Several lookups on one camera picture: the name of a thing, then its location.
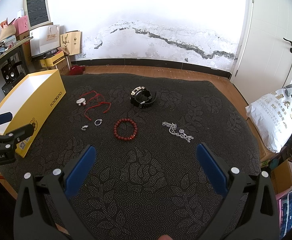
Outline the straw hat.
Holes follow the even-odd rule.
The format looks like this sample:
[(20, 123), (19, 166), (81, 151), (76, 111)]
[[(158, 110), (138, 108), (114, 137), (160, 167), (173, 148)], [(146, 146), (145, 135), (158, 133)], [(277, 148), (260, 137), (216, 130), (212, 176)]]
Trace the straw hat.
[(3, 42), (6, 38), (15, 35), (16, 34), (16, 28), (14, 25), (7, 25), (5, 28), (3, 28), (0, 32), (0, 42)]

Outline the black speaker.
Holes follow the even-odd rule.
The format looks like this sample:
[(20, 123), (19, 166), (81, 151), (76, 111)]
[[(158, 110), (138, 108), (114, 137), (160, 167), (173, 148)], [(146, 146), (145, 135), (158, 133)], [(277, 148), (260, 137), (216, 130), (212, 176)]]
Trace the black speaker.
[(2, 76), (6, 83), (11, 83), (15, 81), (19, 76), (19, 71), (17, 66), (14, 64), (6, 63), (1, 68)]

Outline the white printed plastic bag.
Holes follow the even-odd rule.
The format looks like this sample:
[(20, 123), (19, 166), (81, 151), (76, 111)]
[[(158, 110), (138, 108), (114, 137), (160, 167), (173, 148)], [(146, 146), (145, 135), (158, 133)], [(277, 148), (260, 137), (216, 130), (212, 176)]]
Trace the white printed plastic bag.
[(292, 135), (292, 85), (261, 96), (245, 110), (264, 146), (279, 153)]

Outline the red cloth on floor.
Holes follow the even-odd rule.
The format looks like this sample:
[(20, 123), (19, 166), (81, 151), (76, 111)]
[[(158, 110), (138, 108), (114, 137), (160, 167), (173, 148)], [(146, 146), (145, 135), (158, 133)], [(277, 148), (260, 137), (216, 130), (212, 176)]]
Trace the red cloth on floor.
[(73, 65), (71, 66), (68, 75), (82, 75), (85, 72), (85, 66)]

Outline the yellow white cardboard box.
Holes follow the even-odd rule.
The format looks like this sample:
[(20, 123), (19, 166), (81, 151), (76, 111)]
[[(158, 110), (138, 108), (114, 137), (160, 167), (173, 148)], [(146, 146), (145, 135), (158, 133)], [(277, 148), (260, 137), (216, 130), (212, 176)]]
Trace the yellow white cardboard box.
[(42, 125), (65, 94), (61, 75), (53, 69), (28, 74), (1, 101), (0, 114), (10, 112), (12, 120), (0, 125), (0, 135), (26, 124), (34, 127), (34, 134), (17, 144), (18, 155), (26, 156)]

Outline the curved desk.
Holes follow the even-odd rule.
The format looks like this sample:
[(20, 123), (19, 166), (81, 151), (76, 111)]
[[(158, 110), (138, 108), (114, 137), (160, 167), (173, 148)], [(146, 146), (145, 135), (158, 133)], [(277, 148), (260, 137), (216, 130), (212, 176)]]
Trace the curved desk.
[(25, 54), (24, 54), (24, 52), (22, 50), (22, 45), (26, 44), (31, 39), (33, 39), (32, 36), (24, 38), (23, 40), (18, 41), (15, 46), (9, 48), (2, 55), (0, 55), (0, 65), (3, 64), (5, 61), (7, 61), (13, 55), (18, 54), (20, 59), (21, 59), (21, 61), (22, 61), (22, 66), (23, 66), (23, 69), (24, 69), (25, 73), (29, 74), (30, 72), (29, 72), (28, 64), (27, 64), (26, 59), (25, 59)]

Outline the dark floral patterned mat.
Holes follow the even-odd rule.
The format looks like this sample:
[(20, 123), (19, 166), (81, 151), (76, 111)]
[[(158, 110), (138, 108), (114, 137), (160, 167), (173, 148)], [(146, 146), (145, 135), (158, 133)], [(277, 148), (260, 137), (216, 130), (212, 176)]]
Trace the dark floral patterned mat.
[[(63, 76), (62, 81), (66, 95), (26, 156), (0, 172), (17, 190), (26, 172), (50, 174), (92, 145), (96, 162), (71, 203), (98, 239), (195, 239), (222, 200), (196, 160), (199, 143), (230, 167), (260, 172), (256, 138), (211, 82), (131, 74)], [(130, 103), (139, 86), (157, 92), (151, 107)], [(111, 108), (106, 114), (105, 106), (91, 109), (89, 121), (76, 100), (91, 90), (103, 94)]]

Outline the white door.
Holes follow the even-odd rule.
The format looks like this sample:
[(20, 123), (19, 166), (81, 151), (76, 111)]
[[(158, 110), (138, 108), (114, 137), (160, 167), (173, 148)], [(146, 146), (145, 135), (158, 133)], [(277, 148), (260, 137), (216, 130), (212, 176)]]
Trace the white door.
[(292, 0), (251, 0), (232, 81), (247, 103), (292, 83)]

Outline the framed black board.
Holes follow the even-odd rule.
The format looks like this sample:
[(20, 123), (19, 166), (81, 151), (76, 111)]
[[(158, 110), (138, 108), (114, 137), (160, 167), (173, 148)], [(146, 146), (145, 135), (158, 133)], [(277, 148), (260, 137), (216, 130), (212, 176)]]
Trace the framed black board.
[(23, 0), (29, 30), (51, 23), (47, 0)]

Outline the brown cardboard box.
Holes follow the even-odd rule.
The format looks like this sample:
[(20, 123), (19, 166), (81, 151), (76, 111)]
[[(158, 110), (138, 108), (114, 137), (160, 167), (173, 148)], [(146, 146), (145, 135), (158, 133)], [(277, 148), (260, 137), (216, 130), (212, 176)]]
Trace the brown cardboard box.
[(18, 36), (16, 36), (16, 40), (17, 41), (21, 41), (21, 40), (23, 40), (25, 38), (28, 38), (29, 36), (30, 36), (30, 31), (26, 31), (26, 32), (24, 32), (24, 33), (19, 34)]

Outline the white paper shopping bag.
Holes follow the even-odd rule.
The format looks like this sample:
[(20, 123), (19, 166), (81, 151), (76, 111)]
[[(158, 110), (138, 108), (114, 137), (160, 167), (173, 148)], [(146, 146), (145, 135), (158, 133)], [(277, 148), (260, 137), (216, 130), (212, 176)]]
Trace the white paper shopping bag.
[(36, 57), (60, 46), (60, 25), (45, 25), (30, 31), (31, 56)]

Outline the red string necklace silver pendant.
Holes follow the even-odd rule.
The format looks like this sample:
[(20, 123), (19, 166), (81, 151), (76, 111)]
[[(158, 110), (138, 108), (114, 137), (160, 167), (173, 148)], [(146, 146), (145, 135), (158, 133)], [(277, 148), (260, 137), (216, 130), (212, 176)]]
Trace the red string necklace silver pendant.
[(106, 109), (103, 110), (103, 113), (106, 114), (111, 108), (111, 103), (106, 101), (103, 94), (100, 94), (95, 90), (81, 94), (76, 100), (76, 104), (78, 106), (84, 107), (84, 117), (89, 121), (92, 121), (91, 117), (89, 116), (89, 111), (91, 109), (105, 106)]

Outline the pink box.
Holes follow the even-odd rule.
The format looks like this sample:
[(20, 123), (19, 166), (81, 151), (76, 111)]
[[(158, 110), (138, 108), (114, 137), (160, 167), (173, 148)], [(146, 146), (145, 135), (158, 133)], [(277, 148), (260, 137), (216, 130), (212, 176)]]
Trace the pink box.
[(15, 36), (19, 36), (20, 34), (23, 34), (29, 30), (29, 20), (27, 15), (14, 20), (12, 24), (16, 29)]

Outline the yellow box on stack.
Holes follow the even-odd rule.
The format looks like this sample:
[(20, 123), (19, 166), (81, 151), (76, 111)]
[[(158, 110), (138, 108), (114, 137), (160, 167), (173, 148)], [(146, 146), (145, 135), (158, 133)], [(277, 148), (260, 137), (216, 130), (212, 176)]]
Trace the yellow box on stack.
[(47, 57), (45, 59), (41, 59), (39, 62), (42, 67), (48, 68), (53, 67), (63, 61), (65, 59), (64, 51), (59, 51), (58, 53), (52, 55), (51, 57)]

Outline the black wristwatch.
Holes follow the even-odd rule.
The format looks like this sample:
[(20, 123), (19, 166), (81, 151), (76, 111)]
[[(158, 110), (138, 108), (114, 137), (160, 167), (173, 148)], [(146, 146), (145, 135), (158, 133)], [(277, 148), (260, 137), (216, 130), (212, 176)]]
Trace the black wristwatch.
[(130, 103), (138, 108), (148, 108), (155, 103), (156, 98), (157, 92), (152, 94), (147, 88), (139, 86), (131, 91)]

